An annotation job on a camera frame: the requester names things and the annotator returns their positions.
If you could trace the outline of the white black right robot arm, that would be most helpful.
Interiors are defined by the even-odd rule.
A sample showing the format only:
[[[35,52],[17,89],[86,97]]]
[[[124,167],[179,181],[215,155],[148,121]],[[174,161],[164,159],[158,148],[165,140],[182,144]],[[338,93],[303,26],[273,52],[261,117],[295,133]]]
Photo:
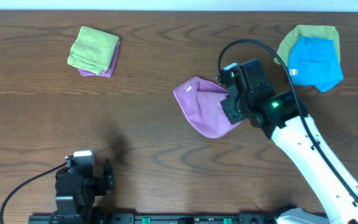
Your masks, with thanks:
[[[322,204],[325,217],[289,208],[274,223],[358,223],[358,182],[332,152],[291,90],[276,93],[259,60],[233,63],[218,80],[229,94],[222,108],[232,124],[248,119],[296,165]]]

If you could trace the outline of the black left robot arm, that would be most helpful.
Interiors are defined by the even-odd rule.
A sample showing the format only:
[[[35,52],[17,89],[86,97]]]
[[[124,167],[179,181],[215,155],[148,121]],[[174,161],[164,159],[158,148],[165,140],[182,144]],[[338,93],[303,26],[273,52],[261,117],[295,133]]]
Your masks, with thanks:
[[[93,156],[68,156],[66,167],[56,175],[57,214],[78,217],[84,221],[91,218],[95,197],[107,194],[115,187],[113,169],[106,159],[103,174],[93,174]]]

